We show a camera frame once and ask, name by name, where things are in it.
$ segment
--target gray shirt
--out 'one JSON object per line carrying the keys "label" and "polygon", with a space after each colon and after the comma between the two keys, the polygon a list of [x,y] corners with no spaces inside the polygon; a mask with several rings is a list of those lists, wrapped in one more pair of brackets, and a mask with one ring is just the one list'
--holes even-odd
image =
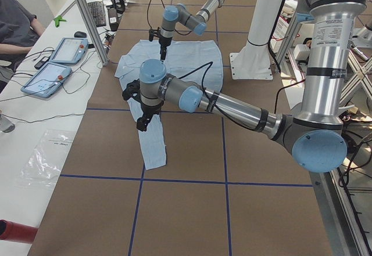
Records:
{"label": "gray shirt", "polygon": [[[39,36],[31,28],[36,18],[16,0],[0,0],[0,43],[21,47],[33,46]],[[25,57],[22,55],[0,54],[0,60],[15,63]]]}

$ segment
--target green object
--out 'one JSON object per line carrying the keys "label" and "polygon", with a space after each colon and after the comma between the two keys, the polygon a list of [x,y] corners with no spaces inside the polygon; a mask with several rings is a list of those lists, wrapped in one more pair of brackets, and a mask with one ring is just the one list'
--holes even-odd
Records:
{"label": "green object", "polygon": [[54,23],[56,25],[56,28],[59,27],[59,22],[67,22],[67,20],[65,20],[64,18],[62,18],[61,15],[57,16],[54,18]]}

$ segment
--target light blue cloth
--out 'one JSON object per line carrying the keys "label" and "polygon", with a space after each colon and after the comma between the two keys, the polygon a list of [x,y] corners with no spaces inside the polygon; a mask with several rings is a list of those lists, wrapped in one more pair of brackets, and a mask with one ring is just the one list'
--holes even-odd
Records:
{"label": "light blue cloth", "polygon": [[[160,59],[160,45],[157,41],[140,40],[128,54],[121,57],[115,77],[119,78],[122,89],[138,79],[141,64],[148,59]],[[180,77],[199,66],[213,62],[209,69],[204,86],[214,91],[221,91],[223,82],[223,65],[221,52],[214,41],[173,41],[167,49],[164,65],[167,72]],[[206,67],[185,77],[183,81],[194,81],[201,84]],[[142,116],[141,105],[133,99],[128,100],[133,119]],[[163,137],[163,126],[160,117],[155,115],[146,132],[138,131],[142,156],[146,170],[164,166],[166,151]]]}

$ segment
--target black mouse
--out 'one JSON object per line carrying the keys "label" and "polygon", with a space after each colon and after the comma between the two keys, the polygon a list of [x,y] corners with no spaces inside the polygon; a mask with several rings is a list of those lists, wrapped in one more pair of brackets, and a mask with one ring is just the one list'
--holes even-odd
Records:
{"label": "black mouse", "polygon": [[77,31],[76,33],[74,33],[74,37],[85,38],[87,37],[87,34],[83,31]]}

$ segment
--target table surface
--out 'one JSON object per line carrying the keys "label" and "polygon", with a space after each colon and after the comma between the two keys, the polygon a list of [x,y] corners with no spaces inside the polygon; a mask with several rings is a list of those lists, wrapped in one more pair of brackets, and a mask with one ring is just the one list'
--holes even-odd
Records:
{"label": "table surface", "polygon": [[[135,122],[113,77],[120,56],[148,38],[149,0],[130,1],[29,256],[331,255],[308,172],[264,135],[167,103],[167,165],[144,170]],[[205,1],[164,3],[195,13]],[[236,81],[229,67],[230,52],[246,43],[255,3],[227,0],[202,37],[174,40],[214,40],[223,93],[272,110],[280,76]],[[154,27],[162,11],[154,0]],[[285,96],[278,110],[289,113]]]}
{"label": "table surface", "polygon": [[[64,11],[73,0],[66,2],[60,12]],[[42,51],[46,47],[56,48],[63,37],[73,37],[76,31],[87,29],[78,11],[78,7],[73,6],[63,17],[67,22],[61,22],[58,28],[52,21],[46,28],[43,35],[34,45],[29,54]],[[82,61],[73,66],[73,71],[79,68],[89,53],[94,49],[89,49]],[[17,69],[17,72],[34,74],[36,61],[32,61],[37,55],[26,59]],[[48,99],[39,99],[26,96],[20,91],[21,85],[25,84],[30,77],[26,75],[14,76],[6,88],[0,94],[0,109],[4,114],[21,118],[27,121],[41,120],[56,115],[84,114],[87,101],[90,98],[99,73],[101,63],[96,53],[83,66],[83,70],[90,74],[87,84],[74,94],[68,95],[63,89],[58,90]],[[81,70],[76,71],[64,83],[67,91],[71,92],[82,86],[88,78],[88,74]],[[18,96],[19,99],[3,101]],[[82,116],[72,116],[64,118],[54,118],[52,120],[27,124],[25,122],[12,120],[16,128],[13,132],[5,134],[0,132],[1,152],[0,152],[0,207],[1,219],[15,221],[30,226],[39,227],[45,209],[49,203],[52,190],[49,189],[29,189],[21,188],[16,183],[16,178],[20,176],[21,169],[28,162],[33,149],[43,136],[47,129],[56,129],[61,131],[77,131]],[[26,255],[30,245],[11,243],[2,241],[0,244],[0,255]]]}

